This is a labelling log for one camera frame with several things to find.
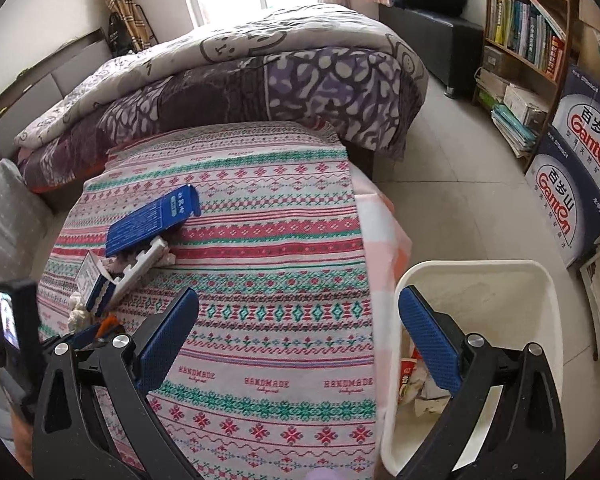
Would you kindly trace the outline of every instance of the comforter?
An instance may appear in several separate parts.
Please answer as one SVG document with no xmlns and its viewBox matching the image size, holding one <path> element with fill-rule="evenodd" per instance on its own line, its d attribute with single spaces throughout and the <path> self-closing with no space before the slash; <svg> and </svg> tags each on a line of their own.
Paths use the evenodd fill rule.
<svg viewBox="0 0 600 480">
<path fill-rule="evenodd" d="M 220 122 L 329 120 L 341 138 L 401 158 L 428 74 L 389 28 L 316 5 L 209 32 L 193 31 L 104 64 L 17 138 L 36 150 L 30 189 L 101 171 L 132 139 Z"/>
</svg>

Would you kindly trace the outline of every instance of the blue gripper pad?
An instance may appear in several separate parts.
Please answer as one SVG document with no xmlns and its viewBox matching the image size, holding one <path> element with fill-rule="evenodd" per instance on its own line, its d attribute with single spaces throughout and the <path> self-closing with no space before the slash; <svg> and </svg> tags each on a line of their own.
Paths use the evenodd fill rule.
<svg viewBox="0 0 600 480">
<path fill-rule="evenodd" d="M 398 297 L 398 312 L 433 380 L 437 386 L 449 390 L 454 396 L 462 386 L 458 353 L 440 329 L 430 307 L 407 287 L 401 290 Z"/>
<path fill-rule="evenodd" d="M 142 394 L 160 388 L 198 319 L 199 309 L 198 295 L 188 288 L 145 345 L 144 351 L 138 356 L 139 373 L 136 380 L 136 388 Z"/>
</svg>

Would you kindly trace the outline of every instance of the metal screw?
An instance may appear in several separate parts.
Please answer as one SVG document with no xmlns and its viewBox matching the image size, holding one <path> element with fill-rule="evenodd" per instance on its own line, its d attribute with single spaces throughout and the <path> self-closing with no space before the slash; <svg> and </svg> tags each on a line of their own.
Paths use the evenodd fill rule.
<svg viewBox="0 0 600 480">
<path fill-rule="evenodd" d="M 542 355 L 542 347 L 538 343 L 531 343 L 529 345 L 529 351 L 533 355 Z"/>
<path fill-rule="evenodd" d="M 67 343 L 60 343 L 58 346 L 54 348 L 54 353 L 56 355 L 62 355 L 69 349 L 69 345 Z"/>
<path fill-rule="evenodd" d="M 484 345 L 484 338 L 479 334 L 469 334 L 469 337 L 466 340 L 474 348 L 480 348 Z"/>
<path fill-rule="evenodd" d="M 124 348 L 126 345 L 129 344 L 129 336 L 128 335 L 117 335 L 115 336 L 115 338 L 113 338 L 113 346 L 115 346 L 116 348 Z"/>
</svg>

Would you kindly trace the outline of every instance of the small screen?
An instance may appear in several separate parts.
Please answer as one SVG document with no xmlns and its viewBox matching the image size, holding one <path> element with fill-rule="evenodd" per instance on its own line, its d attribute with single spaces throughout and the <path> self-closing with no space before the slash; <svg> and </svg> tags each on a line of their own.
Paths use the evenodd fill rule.
<svg viewBox="0 0 600 480">
<path fill-rule="evenodd" d="M 6 292 L 0 292 L 0 317 L 2 318 L 2 332 L 4 333 L 4 338 L 20 350 L 18 336 L 16 335 L 16 323 L 13 319 L 11 296 Z"/>
</svg>

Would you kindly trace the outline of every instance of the bed headboard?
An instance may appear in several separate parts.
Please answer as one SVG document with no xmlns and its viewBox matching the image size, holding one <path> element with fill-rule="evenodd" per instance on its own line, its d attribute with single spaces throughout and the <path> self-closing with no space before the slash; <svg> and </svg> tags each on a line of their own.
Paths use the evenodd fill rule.
<svg viewBox="0 0 600 480">
<path fill-rule="evenodd" d="M 21 72 L 0 94 L 0 160 L 14 158 L 14 137 L 108 59 L 104 33 L 96 30 Z"/>
</svg>

